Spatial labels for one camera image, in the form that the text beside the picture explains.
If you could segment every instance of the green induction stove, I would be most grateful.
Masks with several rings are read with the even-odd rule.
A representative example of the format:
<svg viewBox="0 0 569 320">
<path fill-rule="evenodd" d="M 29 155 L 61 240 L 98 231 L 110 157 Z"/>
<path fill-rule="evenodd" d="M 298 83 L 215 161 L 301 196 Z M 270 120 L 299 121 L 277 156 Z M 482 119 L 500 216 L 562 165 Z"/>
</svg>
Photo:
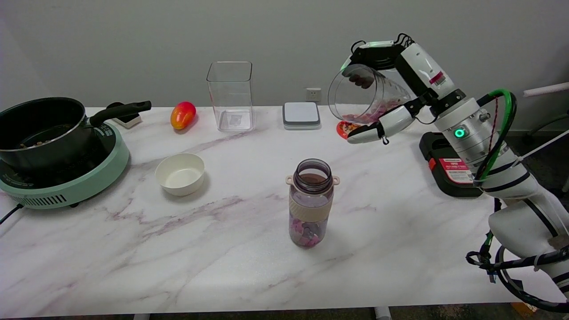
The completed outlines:
<svg viewBox="0 0 569 320">
<path fill-rule="evenodd" d="M 78 161 L 56 171 L 17 172 L 0 161 L 0 189 L 24 207 L 74 207 L 111 185 L 126 168 L 129 150 L 111 124 L 95 128 L 96 138 Z"/>
</svg>

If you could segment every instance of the cooking pot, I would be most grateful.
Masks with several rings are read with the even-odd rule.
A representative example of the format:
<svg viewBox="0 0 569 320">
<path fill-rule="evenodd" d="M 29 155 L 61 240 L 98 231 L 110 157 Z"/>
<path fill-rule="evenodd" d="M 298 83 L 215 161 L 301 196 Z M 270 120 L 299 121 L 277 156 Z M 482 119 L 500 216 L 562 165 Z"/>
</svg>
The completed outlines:
<svg viewBox="0 0 569 320">
<path fill-rule="evenodd" d="M 94 128 L 105 120 L 150 110 L 136 102 L 85 115 L 79 101 L 51 97 L 0 112 L 0 159 L 17 170 L 54 170 L 69 165 L 96 143 Z"/>
</svg>

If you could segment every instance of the white bowl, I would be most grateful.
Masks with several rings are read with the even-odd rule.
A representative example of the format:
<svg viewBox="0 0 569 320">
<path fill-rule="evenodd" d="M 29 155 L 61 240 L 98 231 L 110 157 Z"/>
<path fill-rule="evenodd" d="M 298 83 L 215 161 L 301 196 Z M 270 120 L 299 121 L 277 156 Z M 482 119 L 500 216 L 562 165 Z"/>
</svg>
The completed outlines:
<svg viewBox="0 0 569 320">
<path fill-rule="evenodd" d="M 195 192 L 204 181 L 204 161 L 195 154 L 179 153 L 162 160 L 154 176 L 168 193 L 184 196 Z"/>
</svg>

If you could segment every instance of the red mango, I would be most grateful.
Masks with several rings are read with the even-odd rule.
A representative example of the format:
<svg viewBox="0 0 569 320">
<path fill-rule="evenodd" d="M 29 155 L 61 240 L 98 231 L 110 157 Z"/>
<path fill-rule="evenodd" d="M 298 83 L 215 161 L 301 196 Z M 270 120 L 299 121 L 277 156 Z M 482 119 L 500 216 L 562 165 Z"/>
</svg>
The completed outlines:
<svg viewBox="0 0 569 320">
<path fill-rule="evenodd" d="M 188 101 L 180 102 L 170 116 L 170 124 L 174 129 L 180 130 L 187 127 L 196 117 L 196 107 Z"/>
</svg>

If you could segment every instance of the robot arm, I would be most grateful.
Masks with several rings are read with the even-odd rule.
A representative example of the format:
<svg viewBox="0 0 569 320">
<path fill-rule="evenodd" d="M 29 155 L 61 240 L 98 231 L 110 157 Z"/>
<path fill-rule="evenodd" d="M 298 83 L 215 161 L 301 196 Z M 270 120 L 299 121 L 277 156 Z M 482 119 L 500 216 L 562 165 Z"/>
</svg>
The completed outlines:
<svg viewBox="0 0 569 320">
<path fill-rule="evenodd" d="M 362 87 L 368 85 L 357 75 L 350 73 L 349 66 L 363 64 L 376 70 L 395 68 L 417 96 L 415 100 L 398 106 L 380 117 L 378 122 L 362 126 L 348 135 L 349 143 L 365 143 L 390 137 L 408 127 L 425 105 L 431 105 L 436 117 L 465 98 L 464 93 L 455 88 L 452 80 L 438 63 L 421 48 L 407 40 L 406 43 L 375 42 L 359 46 L 349 58 L 344 75 Z"/>
<path fill-rule="evenodd" d="M 494 97 L 483 97 L 479 99 L 480 104 L 473 98 L 467 98 L 431 56 L 407 35 L 402 39 L 400 35 L 396 42 L 359 46 L 349 59 L 351 62 L 347 64 L 346 76 L 352 76 L 349 74 L 352 64 L 363 64 L 378 71 L 395 68 L 417 98 L 383 114 L 378 122 L 352 131 L 348 135 L 348 142 L 384 140 L 384 144 L 387 144 L 386 137 L 405 129 L 414 121 L 420 109 L 429 105 L 435 117 L 435 126 L 471 172 L 478 172 L 483 163 L 488 163 L 490 154 L 497 153 L 487 176 L 478 182 L 479 187 L 492 197 L 515 199 L 518 202 L 490 215 L 489 234 L 495 236 L 504 248 L 523 258 L 510 262 L 510 268 L 538 265 L 569 298 L 569 213 L 559 199 L 538 184 L 493 130 L 488 121 L 488 112 L 480 105 L 492 101 Z M 366 85 L 357 77 L 354 77 L 354 82 L 362 87 Z M 512 96 L 512 99 L 515 106 L 515 97 Z M 485 266 L 490 265 L 490 269 L 486 270 L 497 270 L 502 283 L 524 302 L 548 311 L 569 312 L 569 302 L 546 302 L 516 288 L 505 270 L 496 269 L 503 262 L 484 263 Z"/>
</svg>

